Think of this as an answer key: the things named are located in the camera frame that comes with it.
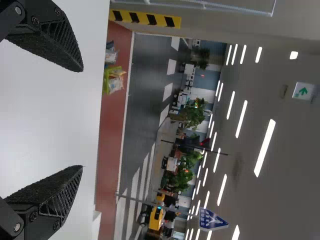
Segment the white road marking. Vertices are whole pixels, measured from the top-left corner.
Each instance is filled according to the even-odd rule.
[[[124,196],[127,195],[127,188],[124,190]],[[115,227],[114,227],[114,240],[122,239],[122,233],[124,229],[124,220],[125,220],[125,209],[126,209],[126,199],[120,197],[119,201],[116,204],[116,214],[115,214]]]
[[[166,71],[166,74],[167,74],[167,75],[171,75],[171,74],[174,74],[174,73],[175,73],[175,71],[176,71],[176,64],[177,64],[177,61],[176,61],[176,60],[169,59],[168,69],[167,69],[167,71]]]
[[[131,185],[131,197],[137,198],[137,190],[138,190],[138,181],[139,181],[139,174],[140,174],[140,167],[135,172],[133,178],[132,178],[132,185]],[[126,226],[126,236],[125,239],[129,240],[130,236],[132,234],[132,228],[134,224],[134,214],[136,210],[136,201],[130,200],[130,206],[129,206],[129,215],[128,215],[128,222]]]
[[[162,102],[164,102],[168,97],[171,96],[173,85],[173,83],[170,83],[164,87]]]
[[[143,200],[144,198],[144,190],[145,190],[145,182],[147,176],[147,166],[149,160],[149,153],[145,156],[143,160],[142,173],[141,173],[141,183],[140,183],[140,191],[139,191],[139,200]],[[135,220],[137,221],[141,212],[142,203],[138,202],[138,209],[136,211]]]
[[[169,107],[170,107],[170,104],[168,104],[168,105],[165,107],[165,109],[162,110],[162,112],[161,112],[161,114],[160,114],[159,127],[161,126],[161,124],[164,122],[164,120],[165,120],[166,117],[168,116]]]
[[[150,161],[149,161],[148,177],[146,179],[144,200],[147,199],[148,194],[149,194],[151,172],[152,172],[152,166],[153,166],[153,163],[154,163],[155,146],[156,146],[156,143],[154,142],[152,147],[151,147],[151,152],[150,152]]]
[[[175,50],[179,51],[179,44],[180,44],[180,37],[173,36],[171,38],[171,47],[173,47]]]

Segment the tree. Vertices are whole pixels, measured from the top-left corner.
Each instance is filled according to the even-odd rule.
[[[180,121],[184,123],[185,128],[192,128],[196,130],[197,126],[205,120],[204,107],[205,100],[197,98],[193,103],[187,104],[178,115],[170,114],[170,118],[174,121]]]

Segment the white wall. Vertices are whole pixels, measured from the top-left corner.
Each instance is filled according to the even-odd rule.
[[[83,176],[65,225],[51,240],[92,237],[109,0],[56,0],[68,16],[84,72],[0,43],[0,196],[71,165]]]
[[[213,104],[215,101],[216,91],[208,90],[204,88],[192,87],[190,99],[196,100],[196,98],[204,99],[209,104]]]
[[[191,205],[191,197],[188,196],[179,196],[179,206],[185,207],[185,208],[190,208]]]
[[[196,126],[196,131],[206,134],[208,132],[208,127],[209,127],[209,121],[204,120],[198,126]]]

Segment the ceiling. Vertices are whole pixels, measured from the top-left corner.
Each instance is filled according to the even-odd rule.
[[[310,102],[292,99],[292,94],[297,81],[320,84],[320,59],[299,54],[296,60],[289,60],[288,51],[264,48],[259,63],[255,63],[257,48],[248,46],[241,65],[242,49],[239,45],[234,65],[229,62],[222,68],[224,86],[220,102],[215,102],[214,150],[221,148],[229,156],[220,155],[213,173],[216,155],[208,154],[206,185],[200,187],[191,206],[201,200],[203,207],[210,191],[207,208],[229,222],[229,228],[212,233],[212,240],[231,240],[236,225],[239,240],[319,239],[320,96]],[[280,98],[282,85],[288,85],[284,99]],[[232,91],[235,97],[227,120]],[[247,108],[237,139],[245,100]],[[254,168],[270,119],[276,124],[256,177]],[[224,174],[226,185],[217,206]],[[194,240],[198,230],[195,217],[187,222],[187,229],[191,228]],[[201,231],[199,240],[206,239],[207,233]]]
[[[137,4],[139,3],[137,1],[135,1],[136,4],[117,3],[119,1],[112,2],[110,8],[182,18],[181,29],[121,23],[126,28],[137,32],[198,38],[230,44],[260,45],[265,48],[303,51],[309,54],[320,53],[318,27],[320,1],[317,0],[278,0],[273,17],[146,5],[141,3],[142,0],[139,1],[141,4]],[[273,3],[270,0],[215,0],[213,2],[266,12],[271,11]]]

